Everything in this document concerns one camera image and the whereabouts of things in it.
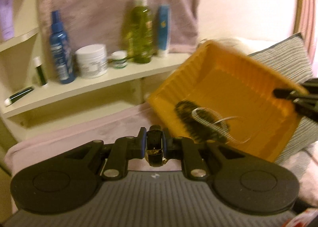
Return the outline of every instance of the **green bottle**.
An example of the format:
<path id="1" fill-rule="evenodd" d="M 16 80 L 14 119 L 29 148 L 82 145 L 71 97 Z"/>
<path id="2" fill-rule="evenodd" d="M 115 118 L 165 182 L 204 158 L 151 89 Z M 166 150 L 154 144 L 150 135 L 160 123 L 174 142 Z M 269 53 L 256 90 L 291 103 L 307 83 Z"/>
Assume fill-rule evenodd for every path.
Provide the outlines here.
<path id="1" fill-rule="evenodd" d="M 130 21 L 134 62 L 149 63 L 153 54 L 153 34 L 152 13 L 147 0 L 136 0 Z"/>

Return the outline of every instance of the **orange plastic tray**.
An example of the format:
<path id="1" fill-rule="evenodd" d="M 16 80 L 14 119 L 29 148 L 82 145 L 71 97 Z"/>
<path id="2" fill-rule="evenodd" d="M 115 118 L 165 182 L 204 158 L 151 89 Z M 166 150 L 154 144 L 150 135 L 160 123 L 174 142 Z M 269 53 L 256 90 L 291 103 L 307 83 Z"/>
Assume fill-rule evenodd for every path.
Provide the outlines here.
<path id="1" fill-rule="evenodd" d="M 187 59 L 148 99 L 173 136 L 191 137 L 174 108 L 182 100 L 219 112 L 222 117 L 241 116 L 244 127 L 228 121 L 230 134 L 251 139 L 228 144 L 267 161 L 282 152 L 301 116 L 290 101 L 276 99 L 275 88 L 307 94 L 306 89 L 238 51 L 207 41 Z"/>

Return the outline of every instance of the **white wall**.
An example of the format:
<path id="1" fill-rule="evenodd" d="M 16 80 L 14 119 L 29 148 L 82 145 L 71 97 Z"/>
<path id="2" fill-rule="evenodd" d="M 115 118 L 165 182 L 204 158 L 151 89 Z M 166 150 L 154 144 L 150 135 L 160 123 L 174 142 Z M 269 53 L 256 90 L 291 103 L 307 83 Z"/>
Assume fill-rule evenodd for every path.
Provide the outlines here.
<path id="1" fill-rule="evenodd" d="M 297 0 L 201 0 L 199 40 L 243 37 L 280 41 L 293 33 Z"/>

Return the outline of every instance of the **gray striped fabric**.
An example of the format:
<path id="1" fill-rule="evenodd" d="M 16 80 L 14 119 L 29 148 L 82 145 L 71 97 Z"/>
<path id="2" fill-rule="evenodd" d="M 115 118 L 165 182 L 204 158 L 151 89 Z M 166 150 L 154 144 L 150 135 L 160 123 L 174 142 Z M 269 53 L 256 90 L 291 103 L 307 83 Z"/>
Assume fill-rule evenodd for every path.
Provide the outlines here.
<path id="1" fill-rule="evenodd" d="M 313 77 L 307 58 L 307 51 L 300 33 L 275 44 L 265 50 L 250 54 L 253 59 L 271 67 L 290 80 L 303 83 Z M 303 118 L 291 140 L 277 158 L 276 163 L 282 163 L 291 155 L 318 140 L 318 126 L 308 118 Z M 301 177 L 309 163 L 309 157 L 303 156 L 297 166 L 297 177 Z"/>

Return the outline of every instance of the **blue spray bottle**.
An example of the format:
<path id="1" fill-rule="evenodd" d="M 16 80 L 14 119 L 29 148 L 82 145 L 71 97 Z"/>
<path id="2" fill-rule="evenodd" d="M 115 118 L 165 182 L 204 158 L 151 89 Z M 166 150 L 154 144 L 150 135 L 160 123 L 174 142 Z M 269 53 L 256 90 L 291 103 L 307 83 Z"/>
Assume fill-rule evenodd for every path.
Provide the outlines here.
<path id="1" fill-rule="evenodd" d="M 75 74 L 71 48 L 68 44 L 67 33 L 63 30 L 58 10 L 52 12 L 51 28 L 50 45 L 58 77 L 62 84 L 68 84 L 75 80 Z"/>

